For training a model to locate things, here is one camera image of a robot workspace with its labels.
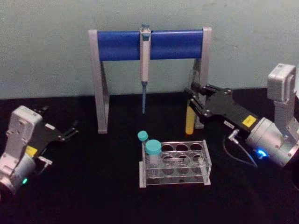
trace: cable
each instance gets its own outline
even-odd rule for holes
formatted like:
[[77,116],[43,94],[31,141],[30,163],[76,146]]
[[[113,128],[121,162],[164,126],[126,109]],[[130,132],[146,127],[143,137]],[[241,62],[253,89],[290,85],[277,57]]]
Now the cable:
[[223,149],[224,149],[224,151],[225,151],[225,153],[229,156],[229,157],[231,157],[231,158],[233,158],[234,160],[237,160],[237,161],[239,161],[239,162],[242,162],[242,163],[245,163],[245,164],[247,164],[247,165],[249,165],[249,166],[252,166],[252,167],[254,167],[254,168],[257,168],[257,164],[256,164],[256,162],[254,161],[254,159],[252,158],[252,156],[246,151],[246,149],[243,147],[243,146],[241,146],[240,144],[237,144],[240,148],[241,148],[241,150],[250,158],[250,160],[252,161],[252,163],[250,163],[250,162],[247,162],[247,161],[244,161],[244,160],[241,160],[241,159],[239,159],[239,158],[237,158],[237,157],[234,157],[232,154],[230,154],[229,152],[228,152],[228,150],[226,149],[226,147],[225,147],[225,140],[226,140],[226,137],[224,137],[224,139],[223,139],[223,141],[222,141],[222,146],[223,146]]

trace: robotic arm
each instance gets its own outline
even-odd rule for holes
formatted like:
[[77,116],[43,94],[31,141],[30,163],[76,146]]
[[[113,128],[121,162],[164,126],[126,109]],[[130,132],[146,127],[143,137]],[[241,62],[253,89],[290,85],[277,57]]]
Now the robotic arm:
[[[299,123],[294,118],[295,73],[292,65],[279,64],[268,76],[268,98],[274,100],[275,123],[238,105],[232,99],[231,89],[222,89],[207,84],[193,83],[185,89],[189,106],[205,124],[218,121],[232,130],[228,137],[235,144],[239,136],[249,146],[268,156],[271,161],[283,168],[293,168],[299,157]],[[206,96],[203,105],[198,95]]]
[[14,195],[36,168],[36,161],[44,163],[43,172],[52,161],[44,158],[47,145],[53,141],[64,142],[78,131],[71,127],[61,133],[54,126],[42,122],[43,111],[33,111],[20,106],[12,112],[7,135],[7,144],[0,157],[1,201],[4,195]]

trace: metal leg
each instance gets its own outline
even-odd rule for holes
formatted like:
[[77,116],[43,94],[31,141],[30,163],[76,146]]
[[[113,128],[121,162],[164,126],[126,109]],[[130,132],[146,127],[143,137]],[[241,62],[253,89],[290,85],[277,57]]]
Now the metal leg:
[[107,133],[108,113],[109,113],[109,94],[105,77],[103,62],[100,62],[98,31],[93,29],[88,31],[90,57],[93,73],[93,87],[95,104],[98,117],[98,133]]
[[[212,28],[203,27],[204,35],[202,39],[201,60],[195,59],[193,66],[194,81],[200,85],[206,85],[209,75],[210,62],[210,46],[212,42]],[[199,100],[204,105],[206,104],[206,97],[199,95]],[[198,116],[195,120],[195,128],[203,128],[204,125],[200,123]]]

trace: yellow tube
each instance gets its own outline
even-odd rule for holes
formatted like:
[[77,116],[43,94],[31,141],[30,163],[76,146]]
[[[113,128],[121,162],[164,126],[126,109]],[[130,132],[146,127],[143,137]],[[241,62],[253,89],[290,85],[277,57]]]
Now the yellow tube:
[[195,123],[195,112],[190,106],[187,106],[186,129],[185,129],[186,134],[193,134],[194,123]]

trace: blue horizontal bar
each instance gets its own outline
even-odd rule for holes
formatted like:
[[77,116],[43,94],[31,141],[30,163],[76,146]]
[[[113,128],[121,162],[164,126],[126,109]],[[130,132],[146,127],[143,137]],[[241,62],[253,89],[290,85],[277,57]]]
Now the blue horizontal bar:
[[[152,31],[150,58],[201,58],[203,30]],[[101,61],[139,60],[139,31],[98,31]]]

